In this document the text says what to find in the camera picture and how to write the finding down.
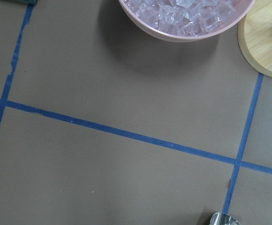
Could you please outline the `grey folded cloth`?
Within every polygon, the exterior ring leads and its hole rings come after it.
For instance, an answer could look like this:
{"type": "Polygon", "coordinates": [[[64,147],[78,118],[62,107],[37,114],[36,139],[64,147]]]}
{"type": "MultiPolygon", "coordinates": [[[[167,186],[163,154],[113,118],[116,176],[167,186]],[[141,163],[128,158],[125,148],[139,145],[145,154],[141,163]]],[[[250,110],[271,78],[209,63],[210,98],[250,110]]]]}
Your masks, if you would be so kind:
{"type": "Polygon", "coordinates": [[[36,5],[38,0],[10,0],[11,2],[21,3],[21,4],[30,4],[36,5]]]}

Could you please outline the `wooden stand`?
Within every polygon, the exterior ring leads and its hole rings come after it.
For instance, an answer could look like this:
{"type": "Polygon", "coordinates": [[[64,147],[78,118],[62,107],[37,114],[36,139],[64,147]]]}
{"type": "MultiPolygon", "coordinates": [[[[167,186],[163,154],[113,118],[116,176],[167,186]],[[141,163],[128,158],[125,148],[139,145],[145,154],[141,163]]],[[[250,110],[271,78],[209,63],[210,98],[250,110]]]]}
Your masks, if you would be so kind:
{"type": "Polygon", "coordinates": [[[238,24],[238,43],[246,61],[272,77],[272,0],[256,0],[238,24]]]}

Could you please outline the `metal ice scoop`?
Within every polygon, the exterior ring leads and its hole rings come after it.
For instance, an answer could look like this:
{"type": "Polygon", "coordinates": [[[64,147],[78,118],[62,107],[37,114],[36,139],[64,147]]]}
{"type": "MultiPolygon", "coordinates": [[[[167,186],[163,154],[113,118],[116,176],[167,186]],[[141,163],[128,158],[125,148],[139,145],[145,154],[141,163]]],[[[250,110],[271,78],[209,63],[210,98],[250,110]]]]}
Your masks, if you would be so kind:
{"type": "Polygon", "coordinates": [[[241,225],[241,223],[228,214],[217,212],[212,215],[209,225],[241,225]]]}

